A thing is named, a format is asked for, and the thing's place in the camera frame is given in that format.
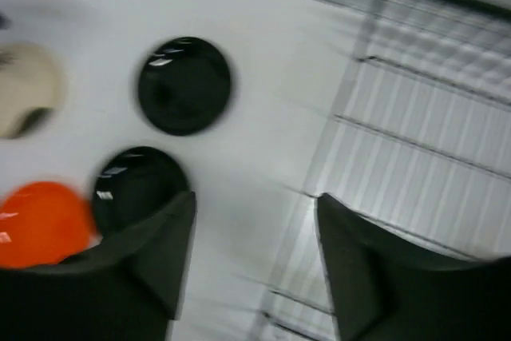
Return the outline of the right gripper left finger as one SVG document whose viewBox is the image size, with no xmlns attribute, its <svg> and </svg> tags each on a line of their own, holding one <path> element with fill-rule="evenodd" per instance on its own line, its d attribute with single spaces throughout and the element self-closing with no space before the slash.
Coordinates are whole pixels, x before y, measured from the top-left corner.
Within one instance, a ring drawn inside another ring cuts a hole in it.
<svg viewBox="0 0 511 341">
<path fill-rule="evenodd" d="M 62 264 L 96 266 L 117 261 L 149 291 L 170 320 L 177 320 L 195 222 L 196 194 L 180 192 L 148 218 L 104 238 L 93 248 L 66 258 Z"/>
</svg>

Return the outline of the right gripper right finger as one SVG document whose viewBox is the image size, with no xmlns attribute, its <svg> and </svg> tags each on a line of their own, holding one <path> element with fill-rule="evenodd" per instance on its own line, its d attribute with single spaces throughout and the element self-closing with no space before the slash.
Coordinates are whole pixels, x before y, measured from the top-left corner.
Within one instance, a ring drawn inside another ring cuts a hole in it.
<svg viewBox="0 0 511 341">
<path fill-rule="evenodd" d="M 508 340 L 510 258 L 460 260 L 316 203 L 319 245 L 342 340 Z"/>
</svg>

